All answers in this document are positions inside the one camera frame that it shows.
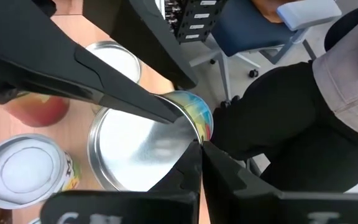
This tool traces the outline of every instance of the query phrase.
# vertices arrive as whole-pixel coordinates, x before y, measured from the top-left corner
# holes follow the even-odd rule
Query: wooden table
[[[59,7],[60,11],[66,10],[80,11],[81,7]],[[107,34],[90,23],[80,13],[72,15],[57,15],[52,17],[52,21],[56,23],[67,36],[86,47],[89,44],[100,40],[111,40]],[[159,75],[152,68],[143,64],[140,86],[149,92],[162,94],[173,90],[172,83]],[[82,178],[79,189],[99,189],[101,186],[96,181],[86,154],[86,140],[88,131],[94,114],[91,105],[82,101],[71,100],[70,109],[67,115],[57,124],[46,128],[31,128],[23,125],[19,120],[5,112],[0,106],[0,142],[10,138],[16,134],[23,133],[39,133],[54,139],[57,144],[66,152],[68,152],[74,160],[79,162],[81,166]],[[13,223],[25,224],[39,216],[42,203],[38,203],[31,207],[18,209],[13,211]],[[201,197],[200,223],[209,223],[208,210],[206,208],[205,198]]]

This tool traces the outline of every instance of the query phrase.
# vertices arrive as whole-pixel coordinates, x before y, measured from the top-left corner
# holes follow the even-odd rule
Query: person
[[[358,25],[315,61],[275,68],[214,111],[211,139],[232,158],[264,153],[260,176],[284,191],[358,184]]]

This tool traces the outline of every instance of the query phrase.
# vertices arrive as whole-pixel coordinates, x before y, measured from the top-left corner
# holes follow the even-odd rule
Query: black drawer unit
[[[179,43],[205,41],[227,0],[165,0],[165,20]]]

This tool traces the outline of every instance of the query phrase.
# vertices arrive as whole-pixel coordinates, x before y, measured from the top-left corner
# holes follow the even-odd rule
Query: office chair
[[[211,51],[190,61],[192,67],[205,62],[219,63],[226,102],[232,98],[228,57],[237,57],[260,68],[240,52],[258,51],[276,64],[294,44],[302,43],[309,56],[315,59],[316,55],[305,39],[306,33],[310,27],[335,20],[342,12],[334,0],[303,0],[280,6],[277,14],[284,23],[269,22],[251,0],[228,0],[211,32],[213,38],[205,42]],[[255,70],[250,72],[250,76],[256,75]]]

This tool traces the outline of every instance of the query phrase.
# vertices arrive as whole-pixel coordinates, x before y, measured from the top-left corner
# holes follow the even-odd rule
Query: metal lid
[[[184,115],[163,124],[103,108],[89,132],[89,163],[106,190],[148,191],[198,139],[195,130]]]
[[[133,82],[139,82],[142,73],[139,59],[117,42],[100,41],[86,49]]]
[[[38,134],[0,143],[0,207],[23,207],[53,192],[62,174],[59,148]]]

